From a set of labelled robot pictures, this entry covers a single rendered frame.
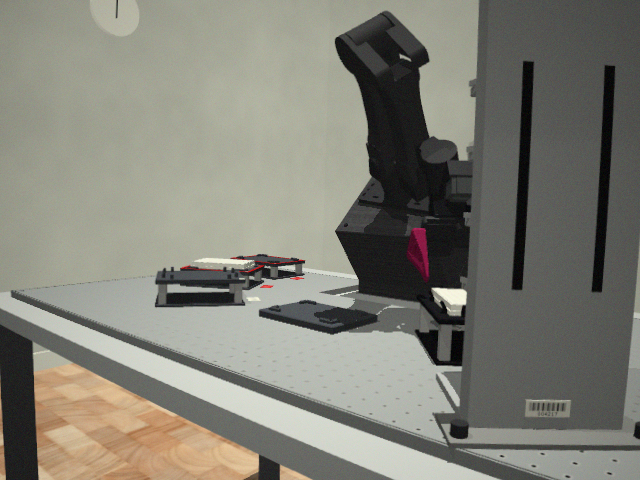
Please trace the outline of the grey tower with black slots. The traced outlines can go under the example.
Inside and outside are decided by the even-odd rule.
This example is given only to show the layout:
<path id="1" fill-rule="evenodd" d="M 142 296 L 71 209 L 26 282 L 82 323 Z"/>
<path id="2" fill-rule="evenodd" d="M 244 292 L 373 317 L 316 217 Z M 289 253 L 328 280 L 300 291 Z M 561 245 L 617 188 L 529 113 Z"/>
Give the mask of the grey tower with black slots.
<path id="1" fill-rule="evenodd" d="M 523 61 L 534 62 L 522 290 L 512 290 Z M 605 65 L 615 66 L 602 292 L 592 292 Z M 473 87 L 472 87 L 473 86 Z M 640 243 L 640 0 L 479 0 L 461 373 L 469 428 L 622 430 Z M 571 401 L 525 417 L 526 400 Z"/>

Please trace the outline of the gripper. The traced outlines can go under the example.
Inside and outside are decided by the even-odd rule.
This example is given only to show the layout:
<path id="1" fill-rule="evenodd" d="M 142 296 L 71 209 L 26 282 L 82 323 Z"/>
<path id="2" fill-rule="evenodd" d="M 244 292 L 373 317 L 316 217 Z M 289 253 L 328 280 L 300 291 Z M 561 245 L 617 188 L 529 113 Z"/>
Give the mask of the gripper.
<path id="1" fill-rule="evenodd" d="M 427 283 L 428 256 L 448 257 L 452 248 L 469 248 L 469 237 L 470 227 L 465 226 L 463 217 L 425 216 L 421 228 L 411 230 L 406 250 L 407 259 L 418 269 Z"/>

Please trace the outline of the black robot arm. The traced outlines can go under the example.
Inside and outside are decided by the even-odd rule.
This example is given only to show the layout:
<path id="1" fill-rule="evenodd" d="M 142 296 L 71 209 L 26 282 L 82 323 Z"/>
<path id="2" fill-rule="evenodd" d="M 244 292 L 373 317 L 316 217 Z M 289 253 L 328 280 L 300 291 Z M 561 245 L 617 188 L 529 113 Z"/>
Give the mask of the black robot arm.
<path id="1" fill-rule="evenodd" d="M 429 137 L 419 88 L 419 68 L 430 62 L 425 46 L 383 11 L 336 37 L 335 47 L 358 82 L 368 124 L 369 173 L 376 180 L 359 202 L 463 217 L 471 205 L 473 162 L 459 160 L 452 141 Z"/>

